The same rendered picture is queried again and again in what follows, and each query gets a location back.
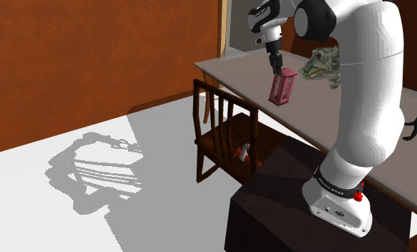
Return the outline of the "pink slotted box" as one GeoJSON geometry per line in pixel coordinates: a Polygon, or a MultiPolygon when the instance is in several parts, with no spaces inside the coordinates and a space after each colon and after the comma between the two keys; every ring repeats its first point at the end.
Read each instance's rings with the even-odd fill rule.
{"type": "Polygon", "coordinates": [[[297,74],[296,71],[282,68],[281,75],[276,74],[273,78],[268,100],[277,106],[288,103],[297,74]]]}

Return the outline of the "pale green crumpled holder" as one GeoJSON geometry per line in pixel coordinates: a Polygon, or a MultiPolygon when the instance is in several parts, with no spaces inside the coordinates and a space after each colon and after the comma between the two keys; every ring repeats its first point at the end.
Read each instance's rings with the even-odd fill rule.
{"type": "Polygon", "coordinates": [[[326,79],[330,84],[330,89],[336,89],[341,84],[339,47],[314,49],[311,58],[298,72],[306,80],[326,79]]]}

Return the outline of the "grey table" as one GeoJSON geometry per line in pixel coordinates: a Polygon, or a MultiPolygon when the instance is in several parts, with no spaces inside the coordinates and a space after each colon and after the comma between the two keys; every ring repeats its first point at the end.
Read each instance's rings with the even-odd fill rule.
{"type": "MultiPolygon", "coordinates": [[[[340,88],[331,89],[324,79],[298,77],[289,102],[276,106],[268,99],[273,71],[266,52],[209,59],[195,66],[310,144],[331,149],[338,133],[340,88]]],[[[417,135],[410,141],[399,140],[394,153],[367,179],[417,214],[417,135]]]]}

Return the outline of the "dark wooden chair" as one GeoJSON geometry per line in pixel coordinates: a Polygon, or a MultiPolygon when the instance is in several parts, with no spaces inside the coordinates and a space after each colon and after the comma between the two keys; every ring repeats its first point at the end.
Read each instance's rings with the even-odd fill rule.
{"type": "Polygon", "coordinates": [[[197,146],[196,181],[202,182],[217,169],[243,184],[287,138],[258,121],[256,105],[194,79],[193,122],[197,146]],[[201,132],[200,90],[208,92],[211,130],[201,132]],[[249,143],[251,166],[233,158],[234,151],[249,143]]]}

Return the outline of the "white and red toy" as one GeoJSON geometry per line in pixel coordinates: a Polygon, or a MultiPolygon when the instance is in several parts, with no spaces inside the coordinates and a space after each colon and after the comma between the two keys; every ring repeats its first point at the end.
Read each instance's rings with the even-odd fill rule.
{"type": "Polygon", "coordinates": [[[250,149],[250,144],[246,143],[242,147],[237,148],[233,153],[233,158],[237,158],[239,161],[243,163],[247,163],[251,166],[251,159],[248,154],[248,150],[250,149]]]}

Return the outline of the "dark robot stand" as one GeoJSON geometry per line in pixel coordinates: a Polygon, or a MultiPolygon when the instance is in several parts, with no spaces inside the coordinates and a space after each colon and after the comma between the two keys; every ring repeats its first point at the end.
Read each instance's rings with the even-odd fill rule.
{"type": "Polygon", "coordinates": [[[408,252],[410,210],[370,183],[373,225],[362,238],[310,212],[301,188],[324,159],[287,137],[231,197],[226,252],[408,252]]]}

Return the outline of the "pale wooden door frame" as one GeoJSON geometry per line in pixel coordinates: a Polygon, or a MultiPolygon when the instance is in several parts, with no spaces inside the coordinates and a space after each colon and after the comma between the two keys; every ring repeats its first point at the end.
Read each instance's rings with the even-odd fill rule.
{"type": "Polygon", "coordinates": [[[228,0],[217,0],[217,55],[225,56],[228,0]]]}

